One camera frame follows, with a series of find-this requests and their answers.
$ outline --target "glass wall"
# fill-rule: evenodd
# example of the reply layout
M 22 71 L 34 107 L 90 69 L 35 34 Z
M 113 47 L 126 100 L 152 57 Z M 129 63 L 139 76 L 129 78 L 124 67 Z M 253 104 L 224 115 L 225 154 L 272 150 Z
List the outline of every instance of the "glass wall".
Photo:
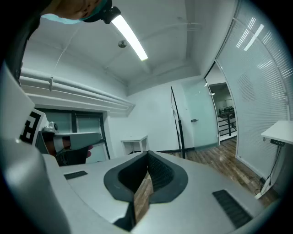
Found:
M 218 146 L 218 122 L 212 94 L 205 79 L 182 82 L 192 122 L 195 150 Z
M 236 107 L 237 157 L 267 178 L 277 146 L 261 133 L 292 119 L 293 67 L 286 48 L 270 22 L 242 1 L 217 62 Z

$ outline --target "fluorescent light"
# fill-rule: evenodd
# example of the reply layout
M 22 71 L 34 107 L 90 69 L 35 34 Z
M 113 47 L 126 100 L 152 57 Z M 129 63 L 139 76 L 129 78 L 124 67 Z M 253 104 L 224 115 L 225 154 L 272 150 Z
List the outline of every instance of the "fluorescent light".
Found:
M 255 35 L 252 37 L 252 39 L 250 40 L 250 42 L 248 42 L 247 46 L 244 48 L 245 51 L 247 51 L 249 49 L 249 47 L 252 45 L 252 43 L 255 41 L 255 39 L 257 38 L 257 36 L 260 34 L 260 32 L 262 31 L 262 29 L 264 28 L 263 24 L 261 24 L 259 26 L 259 28 L 256 30 Z
M 132 46 L 134 51 L 137 53 L 138 57 L 141 61 L 147 59 L 147 54 L 144 51 L 143 47 L 141 46 L 140 42 L 138 41 L 137 37 L 125 21 L 122 16 L 117 16 L 115 19 L 112 20 L 112 23 L 116 26 L 116 28 L 122 33 L 125 39 L 129 42 Z

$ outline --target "wooden floor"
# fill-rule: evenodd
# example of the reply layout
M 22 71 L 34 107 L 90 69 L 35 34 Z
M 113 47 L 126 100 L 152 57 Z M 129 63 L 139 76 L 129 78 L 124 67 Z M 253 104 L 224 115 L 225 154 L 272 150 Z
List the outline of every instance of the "wooden floor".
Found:
M 260 177 L 251 169 L 235 158 L 237 139 L 233 138 L 221 142 L 220 146 L 201 151 L 189 151 L 185 153 L 187 160 L 206 164 L 231 180 L 239 183 L 254 196 L 260 191 Z M 181 153 L 170 153 L 171 155 L 181 157 Z M 152 180 L 147 173 L 141 186 L 135 194 L 135 212 L 137 222 L 148 210 L 148 197 L 153 193 Z M 277 193 L 270 189 L 259 200 L 265 207 L 278 199 Z

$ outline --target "black rubber mat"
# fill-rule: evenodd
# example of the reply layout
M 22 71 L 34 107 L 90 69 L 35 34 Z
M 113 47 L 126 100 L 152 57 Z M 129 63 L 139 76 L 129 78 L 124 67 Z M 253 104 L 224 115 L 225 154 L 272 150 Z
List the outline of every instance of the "black rubber mat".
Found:
M 74 178 L 85 176 L 85 175 L 87 175 L 87 173 L 84 170 L 82 170 L 82 171 L 73 172 L 70 174 L 65 174 L 64 177 L 65 179 L 70 180 L 70 179 L 74 179 Z
M 216 191 L 212 194 L 223 208 L 231 222 L 234 224 L 235 228 L 240 228 L 252 220 L 252 217 L 226 190 Z

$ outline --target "white table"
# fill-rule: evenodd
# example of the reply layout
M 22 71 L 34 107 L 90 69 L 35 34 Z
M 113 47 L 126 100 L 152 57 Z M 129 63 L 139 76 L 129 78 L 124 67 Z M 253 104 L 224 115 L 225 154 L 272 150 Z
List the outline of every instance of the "white table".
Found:
M 293 121 L 279 120 L 261 134 L 262 137 L 293 144 Z
M 264 140 L 273 139 L 277 141 L 282 141 L 288 144 L 293 144 L 293 121 L 288 120 L 279 120 L 276 122 L 273 126 L 271 126 L 269 129 L 264 131 L 261 136 L 264 138 Z M 274 170 L 272 171 L 271 177 L 276 177 L 280 174 L 280 171 L 282 169 L 282 165 L 284 163 L 285 157 L 279 157 L 278 161 L 276 162 L 276 165 L 274 167 Z M 272 186 L 274 185 L 273 182 L 270 180 L 266 180 L 262 190 L 260 193 L 258 193 L 255 198 L 260 198 L 262 195 L 264 195 Z
M 142 141 L 145 141 L 145 143 L 146 143 L 145 148 L 143 148 Z M 123 150 L 124 150 L 125 155 L 127 155 L 125 143 L 131 144 L 131 149 L 132 149 L 133 153 L 135 152 L 134 151 L 134 143 L 135 142 L 139 143 L 141 152 L 148 150 L 147 136 L 129 136 L 129 137 L 123 138 L 123 140 L 121 140 L 121 142 L 122 142 L 122 146 L 123 146 Z

